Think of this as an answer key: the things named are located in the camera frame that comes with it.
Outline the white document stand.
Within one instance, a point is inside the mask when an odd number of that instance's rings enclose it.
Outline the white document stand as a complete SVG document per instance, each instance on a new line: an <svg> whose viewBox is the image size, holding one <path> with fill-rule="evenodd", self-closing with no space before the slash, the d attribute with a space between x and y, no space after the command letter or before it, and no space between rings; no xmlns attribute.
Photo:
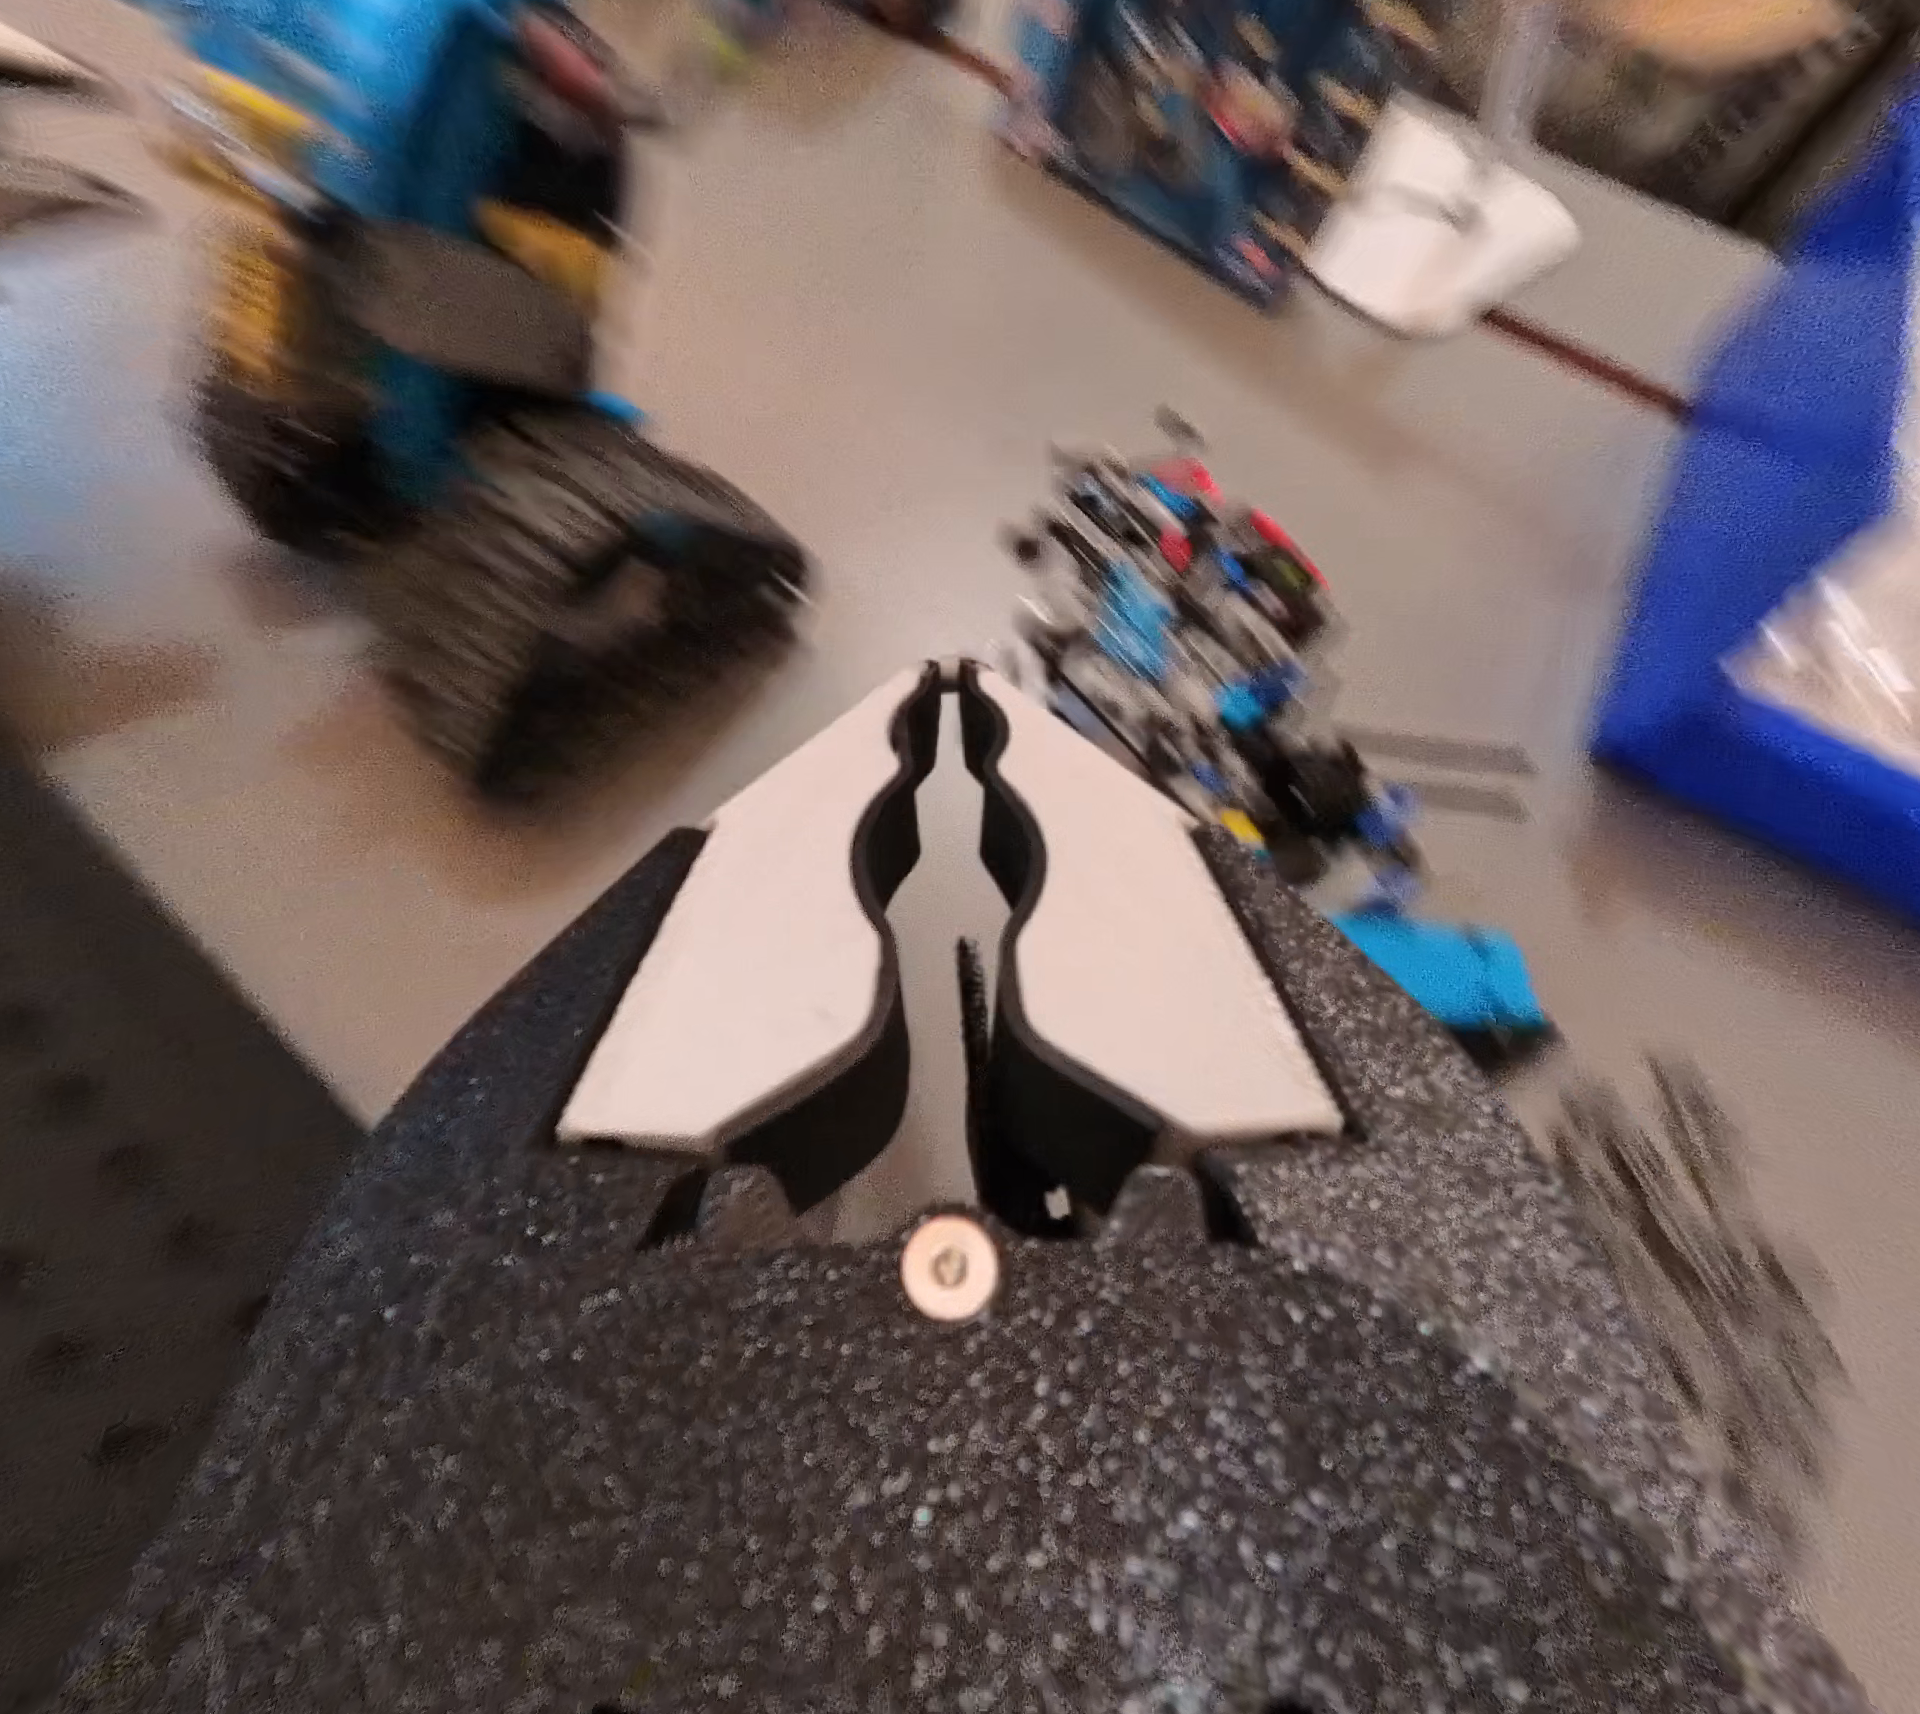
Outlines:
<svg viewBox="0 0 1920 1714"><path fill-rule="evenodd" d="M1563 14L1600 0L1495 0L1474 112L1422 95L1457 0L1362 0L1403 68L1304 270L1333 302L1410 340L1479 322L1573 251L1566 203L1524 172Z"/></svg>

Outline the blue plastic bin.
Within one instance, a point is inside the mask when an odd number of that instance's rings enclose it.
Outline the blue plastic bin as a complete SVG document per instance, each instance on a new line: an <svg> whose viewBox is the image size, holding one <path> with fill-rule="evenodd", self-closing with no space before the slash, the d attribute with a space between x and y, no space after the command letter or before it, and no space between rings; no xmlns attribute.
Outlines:
<svg viewBox="0 0 1920 1714"><path fill-rule="evenodd" d="M1893 510L1915 216L1910 91L1694 388L1587 740L1597 765L1907 921L1915 773L1741 688L1730 660Z"/></svg>

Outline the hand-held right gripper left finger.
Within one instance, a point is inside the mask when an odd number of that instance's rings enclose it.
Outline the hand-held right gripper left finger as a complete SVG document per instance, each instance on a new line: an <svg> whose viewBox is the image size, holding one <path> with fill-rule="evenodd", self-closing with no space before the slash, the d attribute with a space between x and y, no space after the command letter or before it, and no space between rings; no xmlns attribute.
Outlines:
<svg viewBox="0 0 1920 1714"><path fill-rule="evenodd" d="M888 1148L909 1042L889 903L941 671L901 670L727 797L562 1105L562 1141L762 1167L818 1206Z"/></svg>

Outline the blue tracked toy robot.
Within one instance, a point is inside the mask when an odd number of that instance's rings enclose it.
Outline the blue tracked toy robot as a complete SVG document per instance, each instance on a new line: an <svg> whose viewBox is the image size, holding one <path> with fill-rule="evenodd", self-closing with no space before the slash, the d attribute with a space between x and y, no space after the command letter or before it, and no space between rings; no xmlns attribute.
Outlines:
<svg viewBox="0 0 1920 1714"><path fill-rule="evenodd" d="M468 790L565 790L793 633L803 546L602 389L632 139L567 0L129 0L228 202L191 430L277 550L344 570L372 671Z"/></svg>

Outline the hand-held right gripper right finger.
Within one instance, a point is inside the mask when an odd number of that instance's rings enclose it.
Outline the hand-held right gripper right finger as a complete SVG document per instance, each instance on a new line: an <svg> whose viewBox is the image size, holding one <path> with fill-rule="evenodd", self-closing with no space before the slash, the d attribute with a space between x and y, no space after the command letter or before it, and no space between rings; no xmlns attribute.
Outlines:
<svg viewBox="0 0 1920 1714"><path fill-rule="evenodd" d="M974 1186L996 1220L1104 1220L1145 1167L1332 1141L1345 1110L1194 814L961 666L978 854L1006 903L969 1045Z"/></svg>

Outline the black dimpled mat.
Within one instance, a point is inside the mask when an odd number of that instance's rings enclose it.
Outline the black dimpled mat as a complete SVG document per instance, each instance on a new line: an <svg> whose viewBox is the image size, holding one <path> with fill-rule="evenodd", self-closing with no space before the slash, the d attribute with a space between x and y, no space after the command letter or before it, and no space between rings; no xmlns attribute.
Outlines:
<svg viewBox="0 0 1920 1714"><path fill-rule="evenodd" d="M44 1702L174 1510L363 1130L9 743L1 761L1 1706Z"/></svg>

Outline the blue toy kit booklet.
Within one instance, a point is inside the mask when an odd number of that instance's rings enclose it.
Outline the blue toy kit booklet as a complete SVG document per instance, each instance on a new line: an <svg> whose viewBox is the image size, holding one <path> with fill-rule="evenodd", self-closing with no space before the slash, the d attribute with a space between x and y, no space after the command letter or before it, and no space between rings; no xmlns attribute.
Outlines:
<svg viewBox="0 0 1920 1714"><path fill-rule="evenodd" d="M1258 309L1304 270L1447 0L1019 0L999 137Z"/></svg>

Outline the pile of small brick pieces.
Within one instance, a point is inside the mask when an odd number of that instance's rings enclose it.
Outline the pile of small brick pieces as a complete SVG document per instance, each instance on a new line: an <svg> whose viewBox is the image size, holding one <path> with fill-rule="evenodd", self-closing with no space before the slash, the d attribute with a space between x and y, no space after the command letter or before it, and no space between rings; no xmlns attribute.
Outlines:
<svg viewBox="0 0 1920 1714"><path fill-rule="evenodd" d="M1511 933L1422 905L1426 797L1369 765L1381 731L1323 723L1311 686L1338 614L1286 528L1218 487L1161 408L1170 450L1050 451L1002 543L1028 576L1007 670L1200 826L1229 836L1399 985L1490 1078L1559 1044ZM1741 1137L1685 1060L1652 1057L1652 1103L1576 1076L1548 1150L1595 1215L1722 1496L1784 1519L1825 1484L1845 1368L1824 1282L1782 1246Z"/></svg>

